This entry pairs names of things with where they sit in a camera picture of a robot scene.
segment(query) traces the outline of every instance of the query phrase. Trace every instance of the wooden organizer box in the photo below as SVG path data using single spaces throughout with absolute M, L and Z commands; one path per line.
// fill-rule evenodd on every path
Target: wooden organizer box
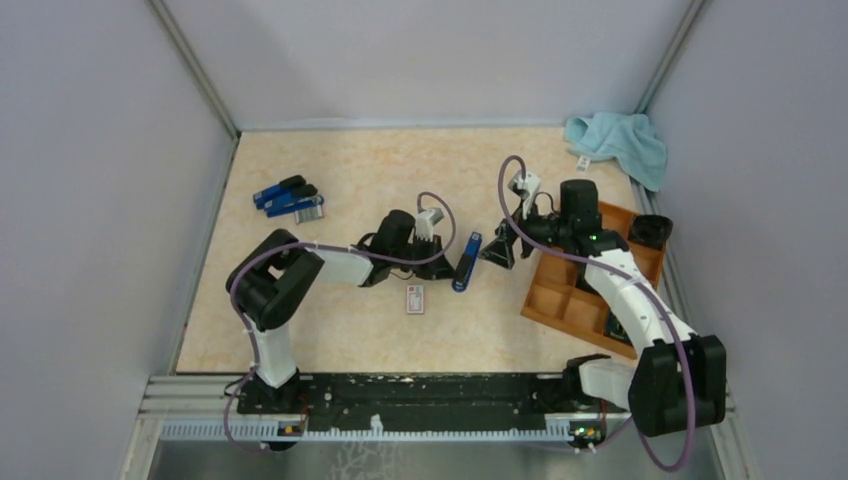
M 639 214 L 615 205 L 599 202 L 605 229 L 615 230 L 623 238 L 630 234 L 633 219 Z M 662 250 L 627 242 L 642 275 L 657 288 L 662 273 Z M 629 358 L 636 358 L 630 345 L 604 335 L 609 306 L 600 296 L 576 287 L 577 267 L 558 257 L 543 253 L 524 300 L 521 315 L 561 332 Z

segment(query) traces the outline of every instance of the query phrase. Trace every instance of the stack of blue tools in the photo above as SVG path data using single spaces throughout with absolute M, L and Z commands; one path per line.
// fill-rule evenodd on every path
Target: stack of blue tools
M 311 209 L 311 214 L 298 217 L 298 222 L 323 217 L 321 205 L 324 197 L 318 195 L 318 189 L 300 175 L 289 177 L 276 185 L 253 194 L 253 204 L 257 210 L 265 210 L 268 218 Z

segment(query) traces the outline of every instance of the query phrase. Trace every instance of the cloth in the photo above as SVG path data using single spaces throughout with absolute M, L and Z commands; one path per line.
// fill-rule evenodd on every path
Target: cloth
M 572 117 L 565 123 L 569 151 L 593 162 L 618 159 L 621 169 L 648 190 L 658 192 L 668 159 L 665 144 L 647 115 L 596 113 Z

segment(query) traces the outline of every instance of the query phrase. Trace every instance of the white wall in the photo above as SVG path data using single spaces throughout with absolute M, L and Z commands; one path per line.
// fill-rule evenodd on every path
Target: white wall
M 689 1 L 165 3 L 252 130 L 633 111 Z
M 0 148 L 0 478 L 113 478 L 229 139 L 143 1 L 30 0 L 0 2 Z
M 650 110 L 764 478 L 848 478 L 848 3 L 716 1 Z

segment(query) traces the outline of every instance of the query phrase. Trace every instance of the beige tabletop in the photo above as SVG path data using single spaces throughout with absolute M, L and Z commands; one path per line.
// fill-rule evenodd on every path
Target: beige tabletop
M 456 215 L 457 239 L 447 254 L 456 266 L 472 231 L 483 234 L 484 245 L 494 237 L 503 216 L 498 168 L 511 154 L 525 159 L 557 202 L 561 181 L 586 177 L 598 185 L 602 200 L 635 208 L 630 181 L 618 165 L 597 163 L 578 173 L 562 133 L 562 128 L 245 133 L 177 370 L 248 368 L 249 342 L 224 283 L 276 228 L 303 241 L 349 245 L 375 231 L 390 209 L 414 214 L 416 194 L 430 190 Z M 325 218 L 295 225 L 291 215 L 269 219 L 254 208 L 254 192 L 295 174 L 325 197 Z M 509 195 L 514 208 L 517 197 Z M 549 210 L 546 198 L 538 202 L 542 212 Z M 446 240 L 447 219 L 436 229 Z M 520 244 L 515 248 L 520 251 Z M 518 259 L 511 271 L 480 260 L 461 294 L 448 280 L 389 277 L 373 288 L 314 284 L 290 321 L 294 358 L 305 372 L 532 372 L 561 370 L 569 358 L 602 351 L 519 315 L 537 262 L 538 252 Z M 424 315 L 406 314 L 407 284 L 424 285 Z

